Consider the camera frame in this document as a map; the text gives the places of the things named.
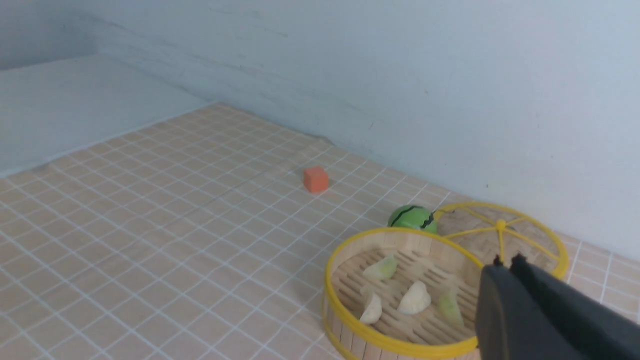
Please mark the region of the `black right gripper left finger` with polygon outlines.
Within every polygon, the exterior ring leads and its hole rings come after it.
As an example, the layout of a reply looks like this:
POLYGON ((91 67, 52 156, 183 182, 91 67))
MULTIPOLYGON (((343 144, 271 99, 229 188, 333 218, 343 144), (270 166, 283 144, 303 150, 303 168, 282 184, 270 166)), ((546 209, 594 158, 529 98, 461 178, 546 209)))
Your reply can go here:
POLYGON ((528 269, 514 256, 510 268, 497 259, 481 271, 475 332, 483 360, 570 359, 570 345, 515 274, 528 269))

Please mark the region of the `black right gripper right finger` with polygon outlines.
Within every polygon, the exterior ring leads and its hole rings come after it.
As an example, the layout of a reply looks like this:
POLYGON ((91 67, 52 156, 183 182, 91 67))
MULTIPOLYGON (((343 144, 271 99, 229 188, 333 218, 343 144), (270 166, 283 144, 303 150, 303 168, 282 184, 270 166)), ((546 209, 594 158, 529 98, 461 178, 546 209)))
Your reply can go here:
POLYGON ((640 328, 534 264, 521 254, 510 273, 526 288, 554 328, 588 360, 638 360, 640 328))

